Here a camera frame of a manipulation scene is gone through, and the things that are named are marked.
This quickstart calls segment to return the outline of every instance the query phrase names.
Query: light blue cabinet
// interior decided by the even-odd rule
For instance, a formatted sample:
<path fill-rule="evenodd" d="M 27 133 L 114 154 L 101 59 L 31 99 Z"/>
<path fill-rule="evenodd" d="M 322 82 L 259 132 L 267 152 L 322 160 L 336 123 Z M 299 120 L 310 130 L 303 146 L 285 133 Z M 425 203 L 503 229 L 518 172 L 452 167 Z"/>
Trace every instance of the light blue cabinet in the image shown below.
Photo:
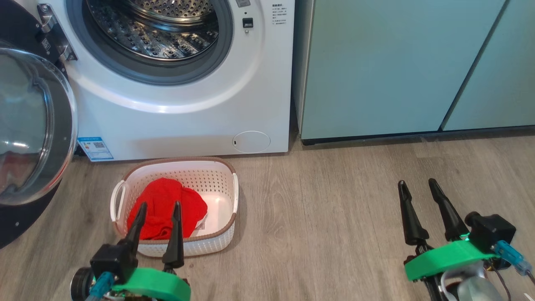
<path fill-rule="evenodd" d="M 297 0 L 301 138 L 438 130 L 503 3 Z"/>
<path fill-rule="evenodd" d="M 444 130 L 535 124 L 535 1 L 511 0 Z"/>

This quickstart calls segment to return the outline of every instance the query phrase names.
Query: cable connector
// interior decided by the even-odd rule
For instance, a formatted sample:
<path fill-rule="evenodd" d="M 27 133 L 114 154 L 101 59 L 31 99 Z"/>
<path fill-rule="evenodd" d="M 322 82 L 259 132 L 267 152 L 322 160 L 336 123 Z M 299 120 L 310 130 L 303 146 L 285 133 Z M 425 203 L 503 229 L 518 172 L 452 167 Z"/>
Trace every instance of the cable connector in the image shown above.
<path fill-rule="evenodd" d="M 501 259 L 512 264 L 520 275 L 531 275 L 531 271 L 533 270 L 531 264 L 524 260 L 524 256 L 504 240 L 500 240 L 493 245 L 491 250 L 501 257 Z"/>
<path fill-rule="evenodd" d="M 98 278 L 95 285 L 89 291 L 89 296 L 95 300 L 100 300 L 102 297 L 111 290 L 111 287 L 115 283 L 114 275 L 110 272 L 104 272 Z"/>

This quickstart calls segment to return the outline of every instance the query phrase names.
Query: red towel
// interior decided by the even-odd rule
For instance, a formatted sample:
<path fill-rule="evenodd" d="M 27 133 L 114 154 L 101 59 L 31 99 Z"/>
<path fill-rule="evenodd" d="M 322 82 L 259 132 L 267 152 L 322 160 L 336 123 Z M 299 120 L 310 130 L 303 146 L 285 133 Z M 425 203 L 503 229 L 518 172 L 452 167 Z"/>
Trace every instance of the red towel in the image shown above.
<path fill-rule="evenodd" d="M 190 237 L 197 222 L 206 217 L 208 206 L 195 190 L 182 187 L 179 181 L 173 179 L 160 178 L 147 185 L 130 211 L 128 228 L 132 226 L 141 204 L 146 202 L 147 217 L 140 239 L 169 239 L 173 229 L 171 216 L 177 201 L 182 209 L 182 234 L 184 238 Z"/>

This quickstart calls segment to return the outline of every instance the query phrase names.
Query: green gripper mount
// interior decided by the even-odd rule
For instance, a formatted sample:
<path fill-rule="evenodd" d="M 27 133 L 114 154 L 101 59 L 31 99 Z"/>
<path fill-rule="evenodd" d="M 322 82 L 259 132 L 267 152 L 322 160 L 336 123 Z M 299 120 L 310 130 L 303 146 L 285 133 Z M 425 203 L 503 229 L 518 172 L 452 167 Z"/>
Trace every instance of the green gripper mount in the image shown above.
<path fill-rule="evenodd" d="M 469 240 L 458 240 L 429 250 L 405 264 L 405 273 L 411 281 L 420 280 L 477 262 L 497 258 L 481 252 Z"/>
<path fill-rule="evenodd" d="M 127 283 L 116 284 L 111 289 L 163 301 L 189 301 L 192 294 L 191 288 L 184 280 L 153 268 L 136 268 Z"/>

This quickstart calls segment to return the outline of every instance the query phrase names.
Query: laundry basket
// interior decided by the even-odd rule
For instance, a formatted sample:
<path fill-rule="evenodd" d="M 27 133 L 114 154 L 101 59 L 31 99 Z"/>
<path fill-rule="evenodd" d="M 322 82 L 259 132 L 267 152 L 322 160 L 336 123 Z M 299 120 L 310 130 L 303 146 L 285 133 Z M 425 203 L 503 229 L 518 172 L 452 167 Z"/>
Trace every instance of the laundry basket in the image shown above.
<path fill-rule="evenodd" d="M 197 191 L 208 205 L 203 224 L 184 239 L 184 256 L 218 252 L 230 244 L 238 213 L 238 177 L 229 163 L 215 157 L 153 160 L 132 169 L 111 195 L 111 221 L 120 237 L 128 232 L 126 221 L 137 198 L 150 182 L 159 178 L 178 180 L 184 187 Z M 162 257 L 168 242 L 140 240 L 137 250 L 146 256 Z"/>

